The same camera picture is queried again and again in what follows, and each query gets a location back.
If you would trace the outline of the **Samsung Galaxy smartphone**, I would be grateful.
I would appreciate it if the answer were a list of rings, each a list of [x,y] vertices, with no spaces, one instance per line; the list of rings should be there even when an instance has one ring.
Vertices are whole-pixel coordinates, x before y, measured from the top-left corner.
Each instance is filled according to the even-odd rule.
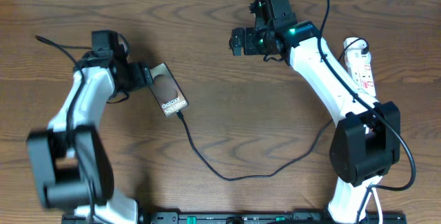
[[[161,63],[150,69],[150,74],[152,76],[150,90],[166,117],[176,114],[189,105],[166,63]]]

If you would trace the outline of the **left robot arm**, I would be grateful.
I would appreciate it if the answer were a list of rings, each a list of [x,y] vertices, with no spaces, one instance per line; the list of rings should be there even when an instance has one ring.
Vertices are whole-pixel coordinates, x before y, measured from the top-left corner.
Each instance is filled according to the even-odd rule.
[[[111,30],[92,32],[92,45],[74,60],[73,85],[44,130],[31,131],[26,146],[40,203],[71,211],[83,223],[142,223],[136,200],[116,190],[99,136],[107,104],[153,84],[144,63],[128,61],[130,46]]]

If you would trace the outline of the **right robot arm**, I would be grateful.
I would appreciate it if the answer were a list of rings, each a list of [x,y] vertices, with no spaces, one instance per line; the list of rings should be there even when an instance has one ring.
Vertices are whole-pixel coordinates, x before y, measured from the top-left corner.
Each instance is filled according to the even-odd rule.
[[[338,175],[336,190],[327,206],[336,223],[365,219],[370,194],[400,160],[400,112],[392,103],[379,103],[351,78],[330,53],[319,29],[311,21],[299,22],[289,0],[255,0],[249,5],[253,28],[234,28],[229,46],[235,56],[281,56],[313,88],[335,125],[329,157]]]

